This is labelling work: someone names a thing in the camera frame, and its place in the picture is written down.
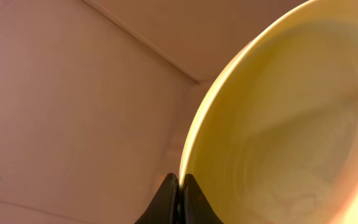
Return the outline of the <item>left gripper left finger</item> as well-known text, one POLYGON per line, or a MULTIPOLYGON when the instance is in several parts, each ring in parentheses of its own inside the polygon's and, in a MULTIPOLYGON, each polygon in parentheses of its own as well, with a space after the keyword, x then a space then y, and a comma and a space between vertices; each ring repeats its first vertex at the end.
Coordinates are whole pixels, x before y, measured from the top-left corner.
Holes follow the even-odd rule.
POLYGON ((135 224, 177 224, 178 188, 176 175, 167 174, 145 212, 135 224))

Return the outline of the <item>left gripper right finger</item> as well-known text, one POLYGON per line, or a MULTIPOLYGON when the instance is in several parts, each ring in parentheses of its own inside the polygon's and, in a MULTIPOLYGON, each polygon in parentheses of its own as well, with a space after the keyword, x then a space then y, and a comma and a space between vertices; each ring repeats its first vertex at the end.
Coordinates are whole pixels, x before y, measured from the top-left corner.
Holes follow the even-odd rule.
POLYGON ((223 224, 210 206, 193 174, 187 174, 181 191, 181 223, 223 224))

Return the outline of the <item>yellow plate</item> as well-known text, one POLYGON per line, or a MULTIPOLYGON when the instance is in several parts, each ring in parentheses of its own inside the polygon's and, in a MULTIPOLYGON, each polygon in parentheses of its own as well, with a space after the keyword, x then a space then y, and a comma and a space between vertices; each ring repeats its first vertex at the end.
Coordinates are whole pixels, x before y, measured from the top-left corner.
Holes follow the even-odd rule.
POLYGON ((358 1, 307 1, 208 90, 179 184, 223 223, 358 223, 358 1))

